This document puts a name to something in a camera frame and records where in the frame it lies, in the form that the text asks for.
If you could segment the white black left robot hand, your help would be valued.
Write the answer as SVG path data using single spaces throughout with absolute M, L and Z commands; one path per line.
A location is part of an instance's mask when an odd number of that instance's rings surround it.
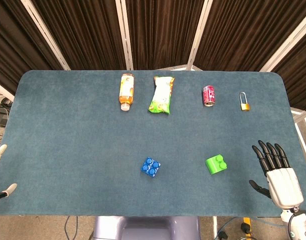
M 1 156 L 3 155 L 3 153 L 5 152 L 6 149 L 7 149 L 6 144 L 0 145 L 0 160 L 1 160 Z M 11 195 L 16 190 L 17 186 L 18 186 L 17 183 L 13 183 L 7 189 L 1 191 L 0 192 L 0 199 L 8 198 L 9 195 Z

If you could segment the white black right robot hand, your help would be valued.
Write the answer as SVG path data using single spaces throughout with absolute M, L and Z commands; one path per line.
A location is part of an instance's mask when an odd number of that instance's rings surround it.
M 249 180 L 251 187 L 258 193 L 268 197 L 279 208 L 284 210 L 298 209 L 304 201 L 298 177 L 291 167 L 288 157 L 279 144 L 258 141 L 260 148 L 253 145 L 268 188 L 259 186 Z

